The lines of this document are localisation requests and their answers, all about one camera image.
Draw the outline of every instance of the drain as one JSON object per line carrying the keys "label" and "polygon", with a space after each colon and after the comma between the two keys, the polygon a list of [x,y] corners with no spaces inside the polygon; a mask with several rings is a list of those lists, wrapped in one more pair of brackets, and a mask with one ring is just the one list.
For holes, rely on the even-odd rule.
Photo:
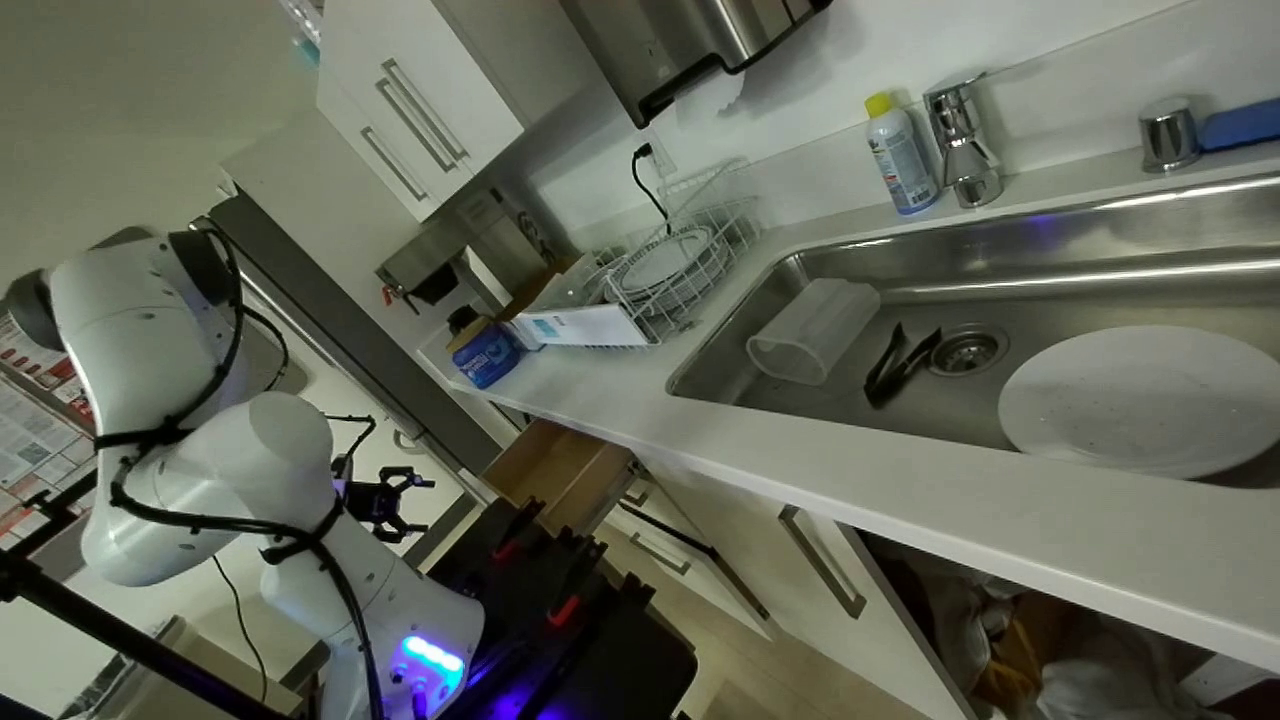
{"label": "drain", "polygon": [[938,352],[933,352],[933,368],[959,377],[959,371],[977,371],[986,364],[991,364],[1002,356],[1002,338],[996,335],[950,335]]}

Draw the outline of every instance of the white cabinet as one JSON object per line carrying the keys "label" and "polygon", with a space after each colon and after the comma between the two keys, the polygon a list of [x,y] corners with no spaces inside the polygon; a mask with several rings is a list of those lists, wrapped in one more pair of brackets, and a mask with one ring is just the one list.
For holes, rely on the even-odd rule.
{"label": "white cabinet", "polygon": [[723,556],[704,534],[695,534],[688,515],[656,479],[633,479],[621,506],[605,515],[601,538],[610,544],[610,559],[618,559],[621,569],[649,565],[656,570],[667,570],[675,582],[718,605],[758,634],[777,634],[759,594],[740,580],[732,565],[723,565]]}
{"label": "white cabinet", "polygon": [[759,591],[774,623],[850,672],[882,683],[930,720],[974,714],[938,651],[900,607],[876,559],[854,532],[802,506],[653,466],[732,569]]}
{"label": "white cabinet", "polygon": [[586,89],[558,0],[327,0],[317,105],[425,218]]}

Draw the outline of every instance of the kitchen sink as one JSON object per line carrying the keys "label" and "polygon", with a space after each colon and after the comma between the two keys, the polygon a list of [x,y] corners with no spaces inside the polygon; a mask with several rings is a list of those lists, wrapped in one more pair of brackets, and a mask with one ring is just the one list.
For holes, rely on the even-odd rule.
{"label": "kitchen sink", "polygon": [[[758,371],[750,335],[822,275],[872,282],[882,312],[825,383]],[[1208,326],[1280,356],[1280,175],[791,252],[667,393],[1012,449],[996,417],[1006,379],[1047,342],[1122,325]],[[944,332],[944,342],[900,397],[872,409],[863,379],[895,326],[911,342]],[[1206,479],[1278,485],[1280,449]]]}

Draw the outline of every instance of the blue light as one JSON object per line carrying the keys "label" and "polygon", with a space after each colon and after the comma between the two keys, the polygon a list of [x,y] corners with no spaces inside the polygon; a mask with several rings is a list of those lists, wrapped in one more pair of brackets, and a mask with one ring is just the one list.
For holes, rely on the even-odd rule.
{"label": "blue light", "polygon": [[402,641],[402,656],[417,669],[429,672],[433,681],[443,683],[443,695],[454,695],[466,683],[467,663],[419,634],[405,634]]}

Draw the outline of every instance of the faucet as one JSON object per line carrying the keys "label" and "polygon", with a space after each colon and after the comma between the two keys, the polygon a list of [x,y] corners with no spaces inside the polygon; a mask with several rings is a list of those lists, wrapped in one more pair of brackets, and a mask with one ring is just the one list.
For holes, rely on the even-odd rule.
{"label": "faucet", "polygon": [[980,81],[953,81],[924,94],[933,135],[944,151],[944,180],[956,186],[959,208],[991,202],[1006,191],[1006,168],[988,138],[980,113]]}

